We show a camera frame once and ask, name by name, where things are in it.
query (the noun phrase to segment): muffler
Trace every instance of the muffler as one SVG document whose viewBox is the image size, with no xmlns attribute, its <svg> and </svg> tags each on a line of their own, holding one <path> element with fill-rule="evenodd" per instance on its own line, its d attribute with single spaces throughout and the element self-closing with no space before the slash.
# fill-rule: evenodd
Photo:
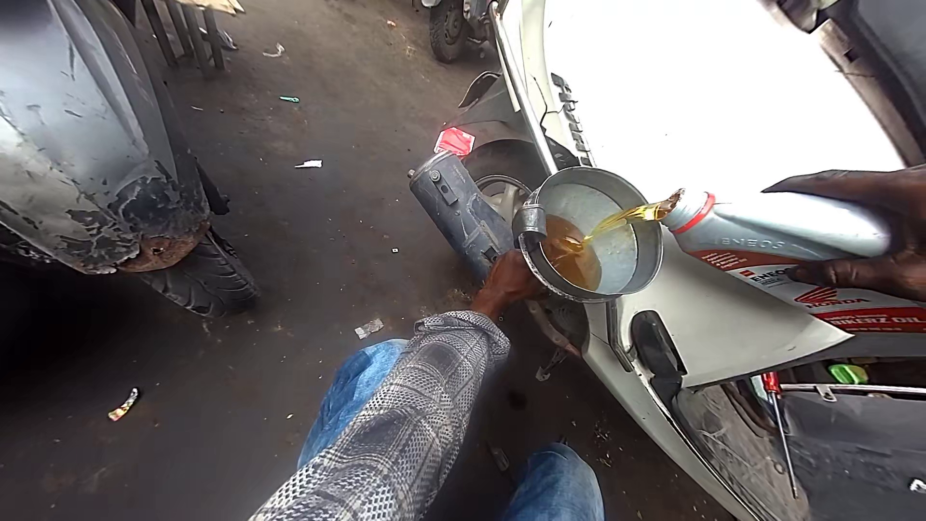
<svg viewBox="0 0 926 521">
<path fill-rule="evenodd" d="M 466 167 L 449 152 L 433 156 L 410 175 L 411 193 L 483 282 L 495 259 L 514 247 L 511 225 L 482 198 Z"/>
</svg>

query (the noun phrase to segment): white scooter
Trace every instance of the white scooter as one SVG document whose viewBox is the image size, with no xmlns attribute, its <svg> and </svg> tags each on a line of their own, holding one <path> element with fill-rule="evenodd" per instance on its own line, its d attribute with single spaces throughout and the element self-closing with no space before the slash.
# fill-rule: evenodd
<svg viewBox="0 0 926 521">
<path fill-rule="evenodd" d="M 524 201 L 569 167 L 614 172 L 658 201 L 682 187 L 735 197 L 791 175 L 924 162 L 915 35 L 926 9 L 781 4 L 490 3 L 502 69 L 470 86 L 437 155 L 409 173 L 412 192 L 485 276 L 513 247 L 512 224 L 524 229 Z M 668 232 L 659 240 L 661 267 L 639 291 L 531 304 L 559 352 L 580 354 L 739 519 L 919 518 L 926 382 L 891 369 L 924 353 L 890 334 L 853 336 L 687 256 Z M 837 362 L 870 381 L 846 384 L 829 371 Z M 785 382 L 781 421 L 758 378 L 769 371 Z"/>
</svg>

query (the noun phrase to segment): black tire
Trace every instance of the black tire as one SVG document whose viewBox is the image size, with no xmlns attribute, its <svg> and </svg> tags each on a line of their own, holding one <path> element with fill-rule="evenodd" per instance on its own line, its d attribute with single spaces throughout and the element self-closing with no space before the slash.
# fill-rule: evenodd
<svg viewBox="0 0 926 521">
<path fill-rule="evenodd" d="M 536 190 L 546 180 L 544 165 L 533 145 L 517 139 L 479 146 L 463 158 L 463 165 L 477 184 L 488 175 L 506 175 Z"/>
<path fill-rule="evenodd" d="M 207 317 L 245 311 L 260 295 L 254 277 L 235 255 L 232 245 L 211 228 L 180 262 L 137 275 L 161 295 Z"/>
<path fill-rule="evenodd" d="M 472 34 L 469 22 L 463 17 L 463 0 L 443 0 L 432 7 L 428 34 L 431 37 L 431 51 L 438 61 L 457 61 Z"/>
</svg>

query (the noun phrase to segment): plaid shirt sleeve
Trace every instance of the plaid shirt sleeve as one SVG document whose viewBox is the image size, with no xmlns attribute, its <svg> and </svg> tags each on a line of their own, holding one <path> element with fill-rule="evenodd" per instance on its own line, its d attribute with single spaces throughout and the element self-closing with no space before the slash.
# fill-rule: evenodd
<svg viewBox="0 0 926 521">
<path fill-rule="evenodd" d="M 392 372 L 344 432 L 250 521 L 419 519 L 457 458 L 482 380 L 508 345 L 475 311 L 418 321 Z"/>
</svg>

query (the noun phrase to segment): concrete floor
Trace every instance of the concrete floor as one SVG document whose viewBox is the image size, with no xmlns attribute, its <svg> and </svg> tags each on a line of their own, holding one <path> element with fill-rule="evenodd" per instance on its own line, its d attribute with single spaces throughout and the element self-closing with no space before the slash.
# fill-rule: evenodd
<svg viewBox="0 0 926 521">
<path fill-rule="evenodd" d="M 341 361 L 465 307 L 474 290 L 406 172 L 470 80 L 496 66 L 491 50 L 437 63 L 427 12 L 408 1 L 246 7 L 219 17 L 241 47 L 227 73 L 204 82 L 187 62 L 166 80 L 195 153 L 231 197 L 215 224 L 263 298 L 248 314 L 202 320 L 128 276 L 4 269 L 17 300 L 0 310 L 0 518 L 246 519 L 294 471 Z M 278 42 L 285 54 L 262 56 Z M 293 168 L 306 159 L 323 167 Z M 507 316 L 511 359 L 429 518 L 497 516 L 526 456 L 565 436 L 598 474 L 609 519 L 729 519 L 584 364 L 534 379 L 552 347 L 526 314 Z M 358 340 L 353 329 L 376 317 L 386 327 Z M 132 387 L 143 392 L 135 407 L 108 421 Z M 490 446 L 506 452 L 508 476 Z"/>
</svg>

